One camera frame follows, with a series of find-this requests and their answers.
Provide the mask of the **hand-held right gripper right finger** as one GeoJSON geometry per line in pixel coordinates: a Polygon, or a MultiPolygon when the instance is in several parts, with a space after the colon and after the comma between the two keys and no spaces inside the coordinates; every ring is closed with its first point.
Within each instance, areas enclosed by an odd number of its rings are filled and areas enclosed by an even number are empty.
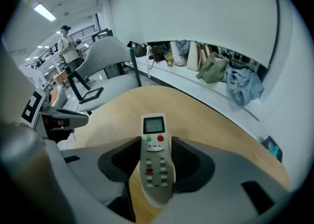
{"type": "Polygon", "coordinates": [[[268,224],[291,195],[243,156],[172,137],[176,181],[156,224],[268,224]]]}

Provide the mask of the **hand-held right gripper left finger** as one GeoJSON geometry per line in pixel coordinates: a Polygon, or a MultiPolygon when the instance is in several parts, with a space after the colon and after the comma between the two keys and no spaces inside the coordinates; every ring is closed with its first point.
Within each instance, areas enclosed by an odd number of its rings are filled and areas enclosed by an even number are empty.
{"type": "Polygon", "coordinates": [[[92,147],[61,152],[80,184],[100,204],[124,219],[135,222],[129,179],[135,170],[141,138],[131,137],[92,147]]]}

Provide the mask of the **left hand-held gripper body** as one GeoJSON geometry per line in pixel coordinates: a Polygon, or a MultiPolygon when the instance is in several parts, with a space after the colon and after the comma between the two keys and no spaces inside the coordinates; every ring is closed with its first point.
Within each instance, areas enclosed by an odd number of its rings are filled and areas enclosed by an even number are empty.
{"type": "Polygon", "coordinates": [[[67,109],[59,109],[51,105],[51,95],[40,89],[36,89],[31,95],[20,121],[32,128],[37,134],[46,140],[53,140],[56,143],[66,140],[69,133],[50,132],[50,122],[53,118],[68,120],[67,129],[76,129],[85,126],[89,118],[78,112],[67,109]]]}

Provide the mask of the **person's left hand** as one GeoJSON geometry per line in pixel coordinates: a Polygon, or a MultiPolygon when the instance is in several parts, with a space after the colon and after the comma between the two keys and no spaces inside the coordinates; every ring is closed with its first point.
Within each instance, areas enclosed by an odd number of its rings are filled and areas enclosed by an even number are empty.
{"type": "Polygon", "coordinates": [[[69,123],[68,120],[53,118],[50,122],[50,132],[52,133],[74,133],[74,129],[67,129],[66,122],[69,123]]]}

